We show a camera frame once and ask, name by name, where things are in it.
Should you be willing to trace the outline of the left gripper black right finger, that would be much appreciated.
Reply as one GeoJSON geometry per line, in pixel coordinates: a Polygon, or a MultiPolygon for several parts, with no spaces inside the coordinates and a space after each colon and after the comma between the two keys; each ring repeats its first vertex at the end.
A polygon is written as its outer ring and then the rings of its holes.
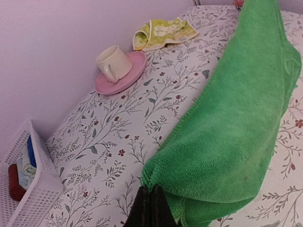
{"type": "Polygon", "coordinates": [[[151,192],[151,226],[177,227],[163,189],[155,185],[151,192]]]}

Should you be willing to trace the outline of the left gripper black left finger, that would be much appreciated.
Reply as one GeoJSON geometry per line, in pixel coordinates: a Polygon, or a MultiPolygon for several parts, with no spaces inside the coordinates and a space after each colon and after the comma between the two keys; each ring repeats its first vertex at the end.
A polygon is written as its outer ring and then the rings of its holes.
{"type": "Polygon", "coordinates": [[[123,227],[151,226],[151,197],[146,186],[138,189],[129,216],[123,227]]]}

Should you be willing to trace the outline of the green microfibre towel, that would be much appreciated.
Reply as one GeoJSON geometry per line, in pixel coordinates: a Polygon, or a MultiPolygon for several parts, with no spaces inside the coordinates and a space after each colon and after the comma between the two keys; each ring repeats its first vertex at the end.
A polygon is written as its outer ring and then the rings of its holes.
{"type": "Polygon", "coordinates": [[[257,196],[302,68],[275,0],[247,0],[214,73],[143,168],[178,226],[206,227],[257,196]]]}

